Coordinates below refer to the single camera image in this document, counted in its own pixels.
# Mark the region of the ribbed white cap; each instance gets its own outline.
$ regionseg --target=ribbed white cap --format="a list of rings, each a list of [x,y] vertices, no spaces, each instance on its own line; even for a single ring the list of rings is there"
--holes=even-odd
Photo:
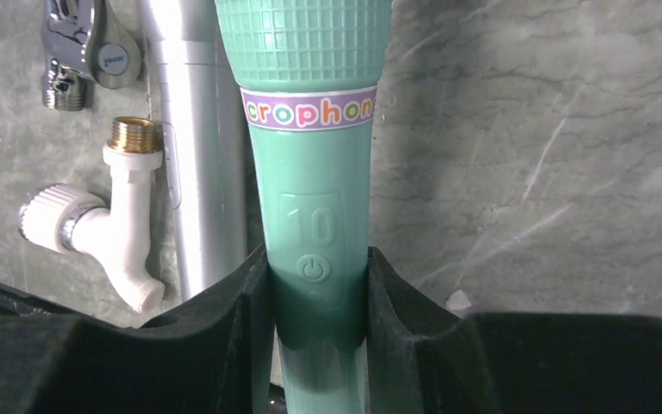
[[[19,232],[28,241],[58,253],[67,253],[59,232],[69,214],[82,205],[104,207],[89,192],[55,184],[32,193],[19,209]]]

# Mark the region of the brass thread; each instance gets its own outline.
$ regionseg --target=brass thread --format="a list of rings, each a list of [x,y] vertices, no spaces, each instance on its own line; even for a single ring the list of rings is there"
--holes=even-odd
[[[121,153],[151,154],[161,150],[161,142],[153,122],[135,116],[119,116],[113,120],[108,147]]]

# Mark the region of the purple label band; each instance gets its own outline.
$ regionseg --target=purple label band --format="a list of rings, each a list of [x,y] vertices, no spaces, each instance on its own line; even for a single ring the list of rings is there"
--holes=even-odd
[[[247,123],[278,131],[355,127],[374,118],[377,86],[356,91],[264,93],[242,90]]]

